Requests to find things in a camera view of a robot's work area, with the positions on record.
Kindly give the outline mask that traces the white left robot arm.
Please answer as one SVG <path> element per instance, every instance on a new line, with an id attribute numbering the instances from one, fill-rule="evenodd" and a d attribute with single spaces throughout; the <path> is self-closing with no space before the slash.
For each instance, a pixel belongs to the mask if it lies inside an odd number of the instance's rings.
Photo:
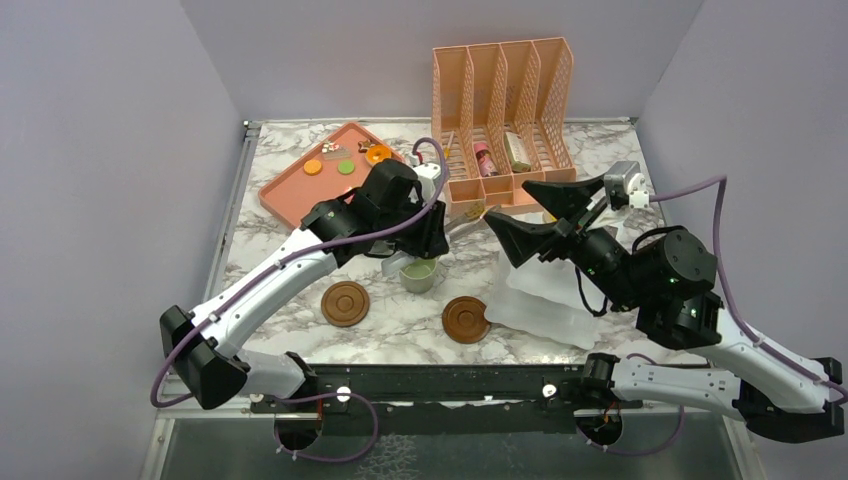
<path id="1" fill-rule="evenodd" d="M 174 370 L 188 389 L 182 398 L 205 410 L 246 394 L 276 396 L 294 411 L 309 406 L 315 386 L 306 365 L 292 354 L 246 351 L 245 342 L 303 290 L 375 245 L 393 250 L 380 264 L 387 277 L 447 254 L 446 205 L 439 198 L 447 172 L 444 160 L 416 167 L 384 160 L 361 186 L 317 203 L 275 254 L 217 297 L 188 310 L 169 307 L 159 319 L 166 364 L 157 374 L 151 403 L 173 404 L 159 392 Z"/>

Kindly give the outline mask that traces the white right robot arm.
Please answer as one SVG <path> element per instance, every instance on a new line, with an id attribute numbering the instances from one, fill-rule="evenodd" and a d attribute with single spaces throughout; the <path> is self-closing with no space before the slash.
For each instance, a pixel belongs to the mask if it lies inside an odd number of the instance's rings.
<path id="1" fill-rule="evenodd" d="M 578 279 L 591 281 L 610 310 L 636 312 L 636 327 L 649 340 L 699 355 L 710 367 L 687 370 L 594 353 L 569 387 L 582 405 L 653 400 L 695 407 L 789 444 L 844 433 L 844 400 L 832 398 L 842 382 L 837 360 L 795 356 L 739 324 L 713 290 L 718 258 L 686 229 L 656 230 L 650 244 L 627 250 L 593 227 L 600 213 L 587 200 L 564 199 L 548 224 L 491 211 L 484 221 L 513 266 L 572 262 Z"/>

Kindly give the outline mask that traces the yellow flower cookie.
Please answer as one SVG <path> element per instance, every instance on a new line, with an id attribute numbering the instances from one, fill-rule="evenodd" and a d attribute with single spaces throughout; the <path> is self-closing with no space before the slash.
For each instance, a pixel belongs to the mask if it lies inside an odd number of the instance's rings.
<path id="1" fill-rule="evenodd" d="M 470 221 L 476 221 L 485 213 L 485 207 L 482 204 L 476 204 L 473 207 L 469 208 L 465 213 L 465 218 Z"/>

